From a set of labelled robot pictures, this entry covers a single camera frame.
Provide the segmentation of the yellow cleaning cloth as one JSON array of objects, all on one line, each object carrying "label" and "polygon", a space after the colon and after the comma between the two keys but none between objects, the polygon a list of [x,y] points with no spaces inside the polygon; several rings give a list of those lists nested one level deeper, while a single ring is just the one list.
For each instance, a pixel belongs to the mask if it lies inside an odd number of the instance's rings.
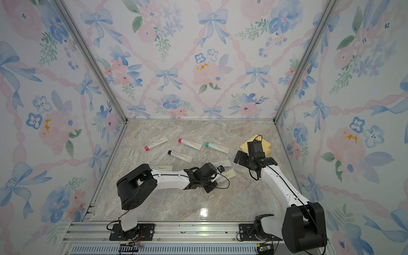
[{"label": "yellow cleaning cloth", "polygon": [[265,156],[268,156],[272,150],[270,148],[272,144],[263,139],[262,135],[253,136],[251,139],[246,141],[240,146],[241,151],[244,153],[249,154],[250,150],[254,150],[255,152],[260,152],[260,148],[262,148]]}]

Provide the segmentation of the dark cap toothpaste tube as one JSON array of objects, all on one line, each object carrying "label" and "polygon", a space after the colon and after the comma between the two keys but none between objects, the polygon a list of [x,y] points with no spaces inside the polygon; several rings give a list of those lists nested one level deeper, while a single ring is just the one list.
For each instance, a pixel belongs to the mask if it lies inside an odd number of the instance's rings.
[{"label": "dark cap toothpaste tube", "polygon": [[217,183],[223,183],[227,180],[230,180],[234,177],[237,176],[237,173],[234,169],[230,169],[222,174],[218,174],[217,178],[215,178],[215,181],[217,181]]}]

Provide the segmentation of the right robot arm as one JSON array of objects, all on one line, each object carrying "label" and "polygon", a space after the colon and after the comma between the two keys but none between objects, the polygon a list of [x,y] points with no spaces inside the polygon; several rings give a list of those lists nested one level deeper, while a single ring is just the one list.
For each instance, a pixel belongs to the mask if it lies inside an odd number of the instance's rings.
[{"label": "right robot arm", "polygon": [[326,248],[327,233],[325,213],[319,203],[312,203],[298,191],[284,175],[277,162],[271,157],[255,157],[237,151],[234,163],[257,174],[257,180],[264,181],[286,209],[283,220],[272,214],[263,214],[254,220],[257,238],[279,238],[292,253]]}]

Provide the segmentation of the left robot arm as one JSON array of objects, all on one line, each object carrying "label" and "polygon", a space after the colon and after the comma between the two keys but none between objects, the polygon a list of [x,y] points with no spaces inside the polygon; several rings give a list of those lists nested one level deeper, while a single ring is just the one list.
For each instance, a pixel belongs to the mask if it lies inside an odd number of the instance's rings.
[{"label": "left robot arm", "polygon": [[207,193],[218,188],[216,178],[225,172],[224,166],[215,167],[206,163],[202,167],[193,167],[178,172],[154,170],[148,164],[142,164],[120,178],[117,183],[121,208],[125,213],[119,217],[121,230],[127,232],[137,227],[137,211],[155,190],[179,189],[192,190],[204,188]]}]

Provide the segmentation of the toothpaste tube near left arm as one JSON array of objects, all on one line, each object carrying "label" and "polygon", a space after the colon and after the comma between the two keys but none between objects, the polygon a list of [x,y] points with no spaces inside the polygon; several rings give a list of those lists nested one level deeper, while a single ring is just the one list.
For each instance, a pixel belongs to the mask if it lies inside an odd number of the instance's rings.
[{"label": "toothpaste tube near left arm", "polygon": [[154,171],[160,171],[160,172],[172,172],[173,171],[173,166],[172,165],[152,166],[151,169],[154,170]]}]

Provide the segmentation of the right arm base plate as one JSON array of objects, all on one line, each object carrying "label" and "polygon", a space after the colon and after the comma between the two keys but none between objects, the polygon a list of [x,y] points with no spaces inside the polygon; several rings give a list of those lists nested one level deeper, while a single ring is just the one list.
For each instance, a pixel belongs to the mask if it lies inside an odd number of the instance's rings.
[{"label": "right arm base plate", "polygon": [[279,231],[272,228],[262,227],[254,223],[241,223],[237,233],[237,239],[240,242],[245,241],[282,241],[282,235]]}]

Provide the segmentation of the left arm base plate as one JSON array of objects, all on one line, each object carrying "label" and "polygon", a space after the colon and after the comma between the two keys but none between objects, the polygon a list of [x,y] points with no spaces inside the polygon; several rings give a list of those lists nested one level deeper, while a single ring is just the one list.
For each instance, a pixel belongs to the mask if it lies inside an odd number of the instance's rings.
[{"label": "left arm base plate", "polygon": [[155,224],[138,224],[135,228],[124,231],[119,223],[113,225],[109,240],[110,241],[152,241]]}]

